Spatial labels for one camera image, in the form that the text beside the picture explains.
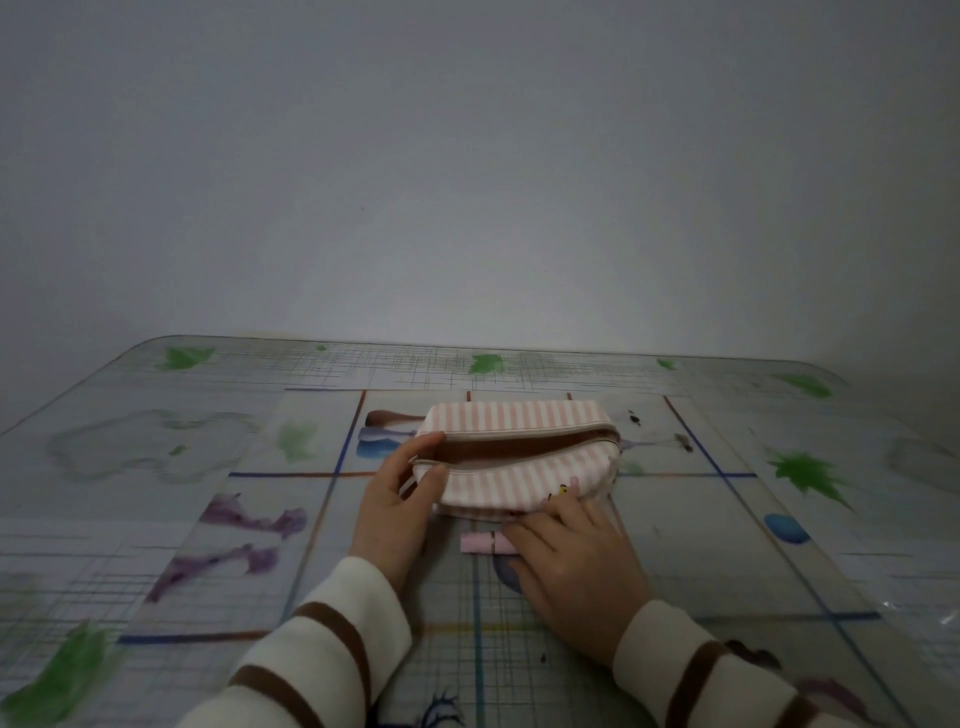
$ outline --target cosmetic bag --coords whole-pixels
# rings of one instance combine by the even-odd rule
[[[417,482],[431,467],[449,468],[438,511],[480,521],[539,511],[574,488],[606,492],[616,478],[620,435],[592,400],[444,402],[418,435],[445,432],[429,459],[414,458]]]

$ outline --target pink tube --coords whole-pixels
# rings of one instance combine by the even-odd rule
[[[460,536],[461,553],[489,553],[499,556],[516,555],[514,545],[499,531],[476,531]]]

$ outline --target striped sweater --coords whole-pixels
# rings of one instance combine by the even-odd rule
[[[361,728],[411,643],[387,579],[348,557],[180,728]],[[776,675],[734,657],[661,601],[636,613],[613,677],[663,728],[851,726],[818,713]]]

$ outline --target wall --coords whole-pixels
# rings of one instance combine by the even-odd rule
[[[960,442],[958,13],[5,4],[0,426],[266,329],[802,359]]]

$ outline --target hand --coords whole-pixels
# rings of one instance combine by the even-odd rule
[[[503,526],[534,611],[561,640],[610,667],[634,615],[653,598],[630,541],[600,504],[571,491]]]
[[[397,596],[423,546],[427,520],[433,504],[444,494],[449,473],[444,466],[436,465],[403,497],[399,490],[413,474],[410,458],[428,455],[443,440],[442,432],[431,432],[405,442],[383,461],[360,501],[349,555],[366,559],[380,569]]]

